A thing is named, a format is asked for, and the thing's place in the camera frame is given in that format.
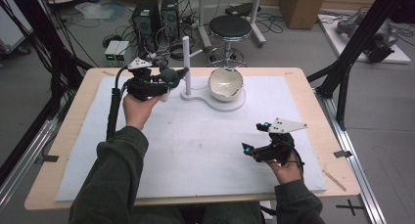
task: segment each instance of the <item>gray floor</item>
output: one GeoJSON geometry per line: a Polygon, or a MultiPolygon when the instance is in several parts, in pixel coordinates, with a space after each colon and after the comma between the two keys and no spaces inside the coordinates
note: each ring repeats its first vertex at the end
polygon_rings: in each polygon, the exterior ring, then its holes
{"type": "MultiPolygon", "coordinates": [[[[217,3],[209,0],[207,4],[217,3]]],[[[247,0],[221,0],[217,10],[223,14],[227,3],[247,0]]],[[[75,20],[69,29],[100,67],[106,66],[101,42],[107,35],[126,25],[130,17],[128,10],[116,8],[120,18],[109,21],[86,21],[68,4],[62,8],[64,16],[75,20]]],[[[277,8],[263,7],[262,12],[279,15],[277,8]]],[[[206,21],[214,15],[215,8],[207,9],[206,21]]],[[[319,24],[311,30],[287,29],[283,22],[283,33],[264,33],[267,43],[257,48],[255,41],[247,40],[235,44],[246,56],[249,67],[300,67],[306,75],[330,65],[336,58],[329,40],[319,24]]],[[[266,27],[258,25],[263,31],[266,27]]],[[[199,34],[194,51],[202,48],[199,34]]],[[[221,43],[210,39],[213,46],[221,43]]],[[[415,43],[415,37],[407,38],[415,43]]],[[[415,60],[414,47],[398,41],[398,47],[415,60]]],[[[76,47],[77,55],[84,61],[88,57],[76,47]]],[[[192,59],[192,67],[205,67],[208,55],[202,53],[192,59]]],[[[28,126],[46,104],[50,93],[50,75],[40,64],[35,54],[22,55],[15,52],[9,59],[0,61],[0,162],[3,162],[18,143],[28,126]]],[[[171,67],[181,63],[171,61],[171,67]]],[[[362,163],[366,176],[380,207],[389,223],[414,223],[415,214],[415,65],[368,64],[356,62],[350,74],[346,104],[346,129],[362,163]]],[[[311,83],[312,87],[322,80],[311,83]]],[[[35,179],[39,164],[35,164],[21,185],[0,213],[1,223],[65,223],[67,210],[27,211],[24,200],[35,179]]],[[[364,210],[336,208],[336,205],[360,206],[359,197],[323,199],[325,208],[322,216],[327,223],[368,223],[364,210]]]]}

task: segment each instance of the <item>computer tower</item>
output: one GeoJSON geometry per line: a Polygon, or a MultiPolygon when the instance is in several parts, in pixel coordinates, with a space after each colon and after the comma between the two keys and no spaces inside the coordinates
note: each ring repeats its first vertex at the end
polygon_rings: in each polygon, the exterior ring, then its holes
{"type": "Polygon", "coordinates": [[[149,52],[156,52],[161,42],[158,0],[138,0],[131,20],[141,45],[144,45],[149,52]]]}
{"type": "Polygon", "coordinates": [[[179,0],[161,1],[161,21],[164,28],[164,38],[166,41],[180,39],[179,23],[179,0]]]}

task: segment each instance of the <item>wooden table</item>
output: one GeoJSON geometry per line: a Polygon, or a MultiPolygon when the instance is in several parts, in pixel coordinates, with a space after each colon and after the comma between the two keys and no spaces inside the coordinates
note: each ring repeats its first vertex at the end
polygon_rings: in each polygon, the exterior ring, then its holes
{"type": "MultiPolygon", "coordinates": [[[[209,76],[212,67],[193,67],[192,76],[209,76]]],[[[51,147],[49,155],[59,156],[57,162],[44,162],[29,195],[24,203],[26,209],[42,210],[69,208],[71,202],[56,202],[65,166],[72,146],[77,139],[82,122],[95,98],[101,79],[116,75],[117,68],[90,69],[73,100],[62,127],[51,147]]],[[[318,197],[355,196],[360,192],[359,185],[344,157],[336,158],[333,153],[341,147],[312,92],[304,73],[296,67],[247,67],[239,68],[243,76],[284,76],[297,105],[300,118],[307,122],[308,139],[316,154],[317,161],[327,184],[327,191],[317,193],[318,197]]],[[[137,200],[136,204],[170,204],[190,202],[236,202],[274,200],[269,195],[191,197],[169,199],[137,200]]]]}

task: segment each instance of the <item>person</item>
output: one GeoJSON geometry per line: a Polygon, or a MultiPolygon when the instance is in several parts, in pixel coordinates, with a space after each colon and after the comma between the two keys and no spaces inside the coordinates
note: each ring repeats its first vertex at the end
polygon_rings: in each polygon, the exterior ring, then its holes
{"type": "MultiPolygon", "coordinates": [[[[98,144],[97,159],[70,207],[70,224],[130,223],[130,214],[143,171],[143,158],[149,147],[149,142],[141,130],[150,117],[153,106],[160,99],[161,96],[157,96],[140,102],[129,94],[124,97],[122,105],[126,125],[112,138],[98,144]]],[[[274,161],[268,162],[280,183],[275,187],[277,222],[279,224],[324,223],[320,217],[321,200],[305,187],[293,154],[290,155],[289,161],[291,162],[287,162],[284,166],[274,161]]],[[[251,209],[254,213],[258,213],[258,202],[251,203],[256,203],[251,209]]],[[[209,211],[215,212],[218,208],[223,211],[220,205],[209,211]]],[[[250,208],[250,206],[245,205],[242,208],[250,208]]],[[[220,222],[217,218],[212,220],[217,223],[229,223],[220,222]]],[[[164,223],[180,222],[184,223],[182,220],[179,222],[167,220],[164,223]]]]}

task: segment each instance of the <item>white paper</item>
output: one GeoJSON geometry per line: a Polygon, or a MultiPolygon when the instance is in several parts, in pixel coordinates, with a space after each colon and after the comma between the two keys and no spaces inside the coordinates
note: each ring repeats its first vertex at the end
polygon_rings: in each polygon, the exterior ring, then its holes
{"type": "MultiPolygon", "coordinates": [[[[119,81],[119,86],[126,78],[119,81]]],[[[69,156],[57,201],[73,201],[94,160],[96,146],[106,138],[114,77],[103,78],[69,156]]],[[[192,84],[208,83],[193,77],[192,84]]],[[[276,117],[301,122],[284,77],[245,76],[245,104],[234,112],[217,112],[203,101],[184,101],[184,81],[158,103],[143,130],[150,146],[144,159],[137,198],[170,198],[274,193],[275,175],[266,163],[243,153],[241,143],[269,144],[255,125],[276,117]]],[[[122,108],[117,129],[125,124],[122,108]]],[[[325,191],[321,169],[304,130],[292,133],[305,162],[305,184],[325,191]]]]}

